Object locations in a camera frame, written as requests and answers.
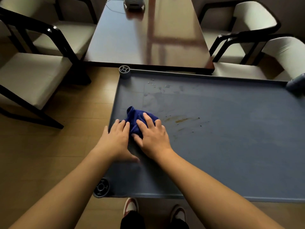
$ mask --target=dark blue rag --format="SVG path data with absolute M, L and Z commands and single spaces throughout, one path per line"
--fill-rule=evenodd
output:
M 144 122 L 144 124 L 146 124 L 146 126 L 147 126 L 147 123 L 143 117 L 144 112 L 145 111 L 136 110 L 133 106 L 130 106 L 127 109 L 127 118 L 125 119 L 125 121 L 130 123 L 130 131 L 129 131 L 130 136 L 134 133 L 134 134 L 139 135 L 140 138 L 143 138 L 143 134 L 142 134 L 141 130 L 139 129 L 139 126 L 137 125 L 137 119 Z M 155 123 L 155 120 L 157 120 L 158 117 L 154 116 L 153 114 L 151 114 L 149 112 L 146 112 L 146 113 L 147 113 L 147 115 L 150 116 L 153 123 Z

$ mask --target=wire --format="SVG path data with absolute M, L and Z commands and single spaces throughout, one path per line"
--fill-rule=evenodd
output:
M 111 11 L 113 11 L 113 12 L 116 12 L 116 13 L 119 13 L 119 14 L 125 14 L 125 13 L 122 13 L 122 12 L 119 12 L 119 11 L 115 11 L 115 10 L 110 9 L 110 8 L 108 7 L 108 5 L 107 5 L 107 3 L 108 3 L 109 1 L 124 1 L 124 0 L 108 0 L 108 1 L 106 2 L 106 6 L 107 6 L 107 8 L 108 8 L 109 10 L 111 10 Z

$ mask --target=foot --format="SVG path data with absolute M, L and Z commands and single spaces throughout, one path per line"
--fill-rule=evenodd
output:
M 130 211 L 139 212 L 139 204 L 135 198 L 128 198 L 126 200 L 126 203 L 124 206 L 124 211 L 123 211 L 123 216 L 125 217 L 126 215 L 128 215 L 128 213 Z
M 172 222 L 173 218 L 181 219 L 184 222 L 186 221 L 185 210 L 180 205 L 175 205 L 170 213 L 170 222 Z

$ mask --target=shoe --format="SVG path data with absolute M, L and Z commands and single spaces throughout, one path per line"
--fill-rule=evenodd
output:
M 139 204 L 135 198 L 128 198 L 124 206 L 123 217 L 125 217 L 132 210 L 139 212 Z
M 170 222 L 172 222 L 173 218 L 181 219 L 182 221 L 186 221 L 185 210 L 180 205 L 175 205 L 172 212 L 170 213 Z

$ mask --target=black pants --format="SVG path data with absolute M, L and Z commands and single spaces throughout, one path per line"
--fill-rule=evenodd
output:
M 121 229 L 145 229 L 143 217 L 136 211 L 131 211 L 121 221 Z M 168 229 L 189 229 L 181 219 L 173 219 Z

